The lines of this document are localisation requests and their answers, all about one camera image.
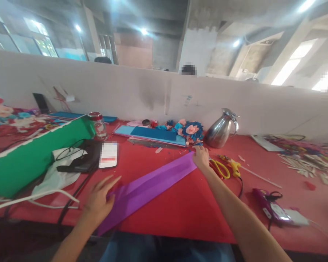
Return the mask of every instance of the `white cable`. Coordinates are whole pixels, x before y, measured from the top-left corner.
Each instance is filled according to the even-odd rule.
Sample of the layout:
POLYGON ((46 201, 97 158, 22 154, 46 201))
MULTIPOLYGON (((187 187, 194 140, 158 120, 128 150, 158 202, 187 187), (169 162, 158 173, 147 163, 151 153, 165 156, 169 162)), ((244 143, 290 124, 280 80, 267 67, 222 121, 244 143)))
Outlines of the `white cable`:
POLYGON ((320 229, 321 232, 328 237, 328 232, 326 231, 325 228, 323 228, 321 225, 319 225, 318 223, 316 223, 316 222, 314 222, 314 221, 312 221, 310 219, 308 221, 309 222, 312 222, 313 224, 315 224, 318 227, 318 229, 320 229))
MULTIPOLYGON (((60 207, 56 207, 56 206, 49 206, 49 205, 44 205, 44 204, 41 204, 41 203, 38 203, 38 202, 35 202, 34 200, 28 200, 29 203, 32 203, 32 204, 35 204, 37 206, 41 206, 41 207, 47 207, 47 208, 51 208, 51 209, 61 209, 61 208, 64 208, 64 206, 60 206, 60 207)), ((71 208, 71 209, 78 209, 79 208, 79 205, 74 207, 74 206, 69 206, 68 208, 71 208)))
POLYGON ((77 203, 80 202, 79 200, 77 200, 75 197, 73 197, 71 194, 65 192, 64 190, 54 189, 54 190, 49 190, 49 191, 46 191, 46 192, 43 192, 43 193, 26 196, 24 198, 16 199, 16 200, 13 200, 13 201, 10 201, 10 202, 1 204, 0 205, 0 208, 7 207, 7 206, 10 206, 10 205, 13 205, 13 204, 17 204, 17 203, 20 203, 20 202, 23 202, 23 201, 26 201, 26 200, 30 200, 32 198, 43 197, 45 195, 48 195, 48 194, 51 194, 51 193, 55 193, 55 192, 62 193, 64 195, 66 195, 67 197, 69 197, 71 200, 73 200, 73 201, 75 201, 77 203))

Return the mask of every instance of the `stack of sticks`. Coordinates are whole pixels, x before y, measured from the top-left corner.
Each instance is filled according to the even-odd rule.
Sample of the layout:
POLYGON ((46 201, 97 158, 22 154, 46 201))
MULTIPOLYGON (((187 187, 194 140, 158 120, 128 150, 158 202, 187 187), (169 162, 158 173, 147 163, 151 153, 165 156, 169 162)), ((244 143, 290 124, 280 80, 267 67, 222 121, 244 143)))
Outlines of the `stack of sticks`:
POLYGON ((328 169, 320 167, 315 163, 311 163, 302 159, 297 159, 292 156, 287 155, 280 155, 278 156, 283 159, 285 162, 282 162, 288 165, 288 168, 297 170, 297 173, 305 176, 305 177, 312 177, 320 176, 323 184, 328 185, 328 169))

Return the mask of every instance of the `lid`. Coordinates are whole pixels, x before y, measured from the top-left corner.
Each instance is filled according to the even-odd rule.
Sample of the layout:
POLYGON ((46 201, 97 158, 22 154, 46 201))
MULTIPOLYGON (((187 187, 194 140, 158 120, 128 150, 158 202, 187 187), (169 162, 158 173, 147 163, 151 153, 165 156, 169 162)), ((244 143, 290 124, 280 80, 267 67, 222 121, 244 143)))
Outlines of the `lid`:
POLYGON ((88 113, 87 116, 92 120, 92 121, 97 121, 97 120, 101 120, 103 118, 103 115, 100 112, 91 112, 88 113))

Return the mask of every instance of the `smartphone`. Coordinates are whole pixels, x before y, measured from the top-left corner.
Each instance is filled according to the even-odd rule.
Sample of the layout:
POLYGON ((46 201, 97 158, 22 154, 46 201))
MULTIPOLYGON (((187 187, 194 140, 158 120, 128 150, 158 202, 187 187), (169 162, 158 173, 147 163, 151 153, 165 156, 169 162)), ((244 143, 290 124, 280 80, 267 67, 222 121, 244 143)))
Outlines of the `smartphone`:
POLYGON ((118 143, 104 142, 101 147, 99 168, 114 167, 118 163, 118 143))

